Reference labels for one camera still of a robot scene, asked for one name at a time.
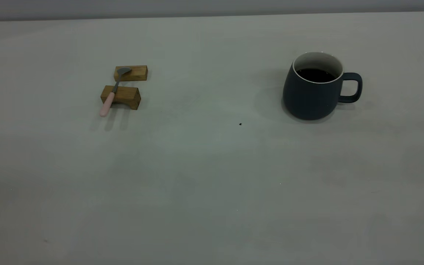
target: white table surface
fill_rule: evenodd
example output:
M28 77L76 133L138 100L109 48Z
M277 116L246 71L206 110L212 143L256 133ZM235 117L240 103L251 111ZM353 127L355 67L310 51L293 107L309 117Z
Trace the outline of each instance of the white table surface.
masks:
M284 112L306 51L360 100ZM0 264L424 264L424 13L0 22Z

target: coffee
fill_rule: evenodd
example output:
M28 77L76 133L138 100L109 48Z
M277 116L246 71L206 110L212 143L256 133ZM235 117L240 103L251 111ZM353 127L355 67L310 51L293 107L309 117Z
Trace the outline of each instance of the coffee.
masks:
M336 79L336 77L332 76L330 73L320 69L302 69L297 71L297 74L303 79L316 83L325 83Z

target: coffee mug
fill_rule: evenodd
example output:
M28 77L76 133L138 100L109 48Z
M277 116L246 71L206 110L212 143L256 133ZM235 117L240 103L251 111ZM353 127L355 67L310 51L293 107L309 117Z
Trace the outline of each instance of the coffee mug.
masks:
M340 95L344 80L358 82L355 95ZM343 72L343 64L336 57L324 52L306 52L292 63L284 84L283 100L297 118L317 120L330 114L338 102L357 101L361 92L361 76Z

